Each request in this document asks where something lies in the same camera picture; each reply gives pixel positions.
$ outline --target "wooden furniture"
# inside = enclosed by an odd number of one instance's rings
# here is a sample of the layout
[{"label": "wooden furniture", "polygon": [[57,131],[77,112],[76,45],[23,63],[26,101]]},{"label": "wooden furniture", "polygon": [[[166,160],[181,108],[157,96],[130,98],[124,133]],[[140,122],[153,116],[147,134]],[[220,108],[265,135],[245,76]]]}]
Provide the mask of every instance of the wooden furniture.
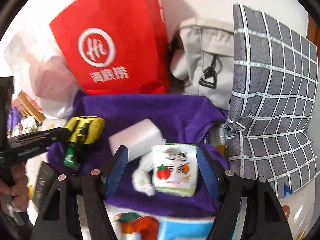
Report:
[{"label": "wooden furniture", "polygon": [[33,116],[39,123],[42,123],[45,119],[44,115],[35,109],[22,91],[18,94],[18,98],[12,102],[12,106],[15,107],[23,117]]},{"label": "wooden furniture", "polygon": [[307,39],[317,46],[318,58],[319,58],[319,55],[320,55],[320,30],[310,15],[309,15]]}]

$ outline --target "purple towel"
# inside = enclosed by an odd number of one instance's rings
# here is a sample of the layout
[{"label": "purple towel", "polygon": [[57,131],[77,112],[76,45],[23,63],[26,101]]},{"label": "purple towel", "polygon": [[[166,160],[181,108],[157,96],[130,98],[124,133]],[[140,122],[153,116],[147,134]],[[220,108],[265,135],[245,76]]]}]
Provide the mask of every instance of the purple towel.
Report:
[{"label": "purple towel", "polygon": [[8,129],[13,129],[22,120],[22,115],[15,107],[11,107],[7,118]]},{"label": "purple towel", "polygon": [[[72,116],[100,116],[106,121],[100,143],[87,145],[87,159],[79,174],[99,168],[111,158],[108,137],[145,118],[149,118],[162,132],[168,143],[201,144],[209,128],[224,123],[226,111],[215,107],[209,99],[185,95],[102,95],[83,96],[78,93]],[[227,162],[220,153],[208,145],[214,159],[225,168]],[[48,151],[50,165],[59,173],[71,174],[63,165],[65,148],[55,144]],[[179,197],[160,192],[152,197],[136,192],[131,175],[139,160],[127,164],[115,195],[107,203],[124,208],[140,210],[150,214],[172,217],[207,217],[216,214],[219,203],[212,200],[199,173],[196,193],[193,197]]]}]

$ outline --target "pillow case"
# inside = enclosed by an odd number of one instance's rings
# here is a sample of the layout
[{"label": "pillow case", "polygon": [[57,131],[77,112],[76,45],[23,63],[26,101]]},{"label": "pillow case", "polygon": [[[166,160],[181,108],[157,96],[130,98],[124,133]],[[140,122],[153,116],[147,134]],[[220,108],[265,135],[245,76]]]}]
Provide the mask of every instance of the pillow case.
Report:
[{"label": "pillow case", "polygon": [[234,4],[234,82],[226,139],[230,168],[265,176],[278,198],[317,174],[308,125],[317,88],[316,46],[264,12]]}]

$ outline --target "black box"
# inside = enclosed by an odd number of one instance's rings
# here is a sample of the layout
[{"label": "black box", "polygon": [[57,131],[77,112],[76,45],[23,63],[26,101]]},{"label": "black box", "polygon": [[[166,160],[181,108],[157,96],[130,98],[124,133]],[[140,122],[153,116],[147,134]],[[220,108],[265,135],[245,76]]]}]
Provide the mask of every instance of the black box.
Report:
[{"label": "black box", "polygon": [[49,166],[49,164],[42,162],[35,186],[35,193],[32,199],[34,206],[38,211],[41,209],[49,190],[57,178],[58,174]]}]

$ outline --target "snack package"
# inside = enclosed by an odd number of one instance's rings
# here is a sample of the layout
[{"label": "snack package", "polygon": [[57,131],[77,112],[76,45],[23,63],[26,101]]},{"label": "snack package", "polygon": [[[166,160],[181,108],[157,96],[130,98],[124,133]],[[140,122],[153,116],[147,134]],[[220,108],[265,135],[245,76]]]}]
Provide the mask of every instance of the snack package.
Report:
[{"label": "snack package", "polygon": [[154,171],[152,183],[156,191],[191,197],[198,181],[196,152],[190,144],[165,144],[152,147]]}]

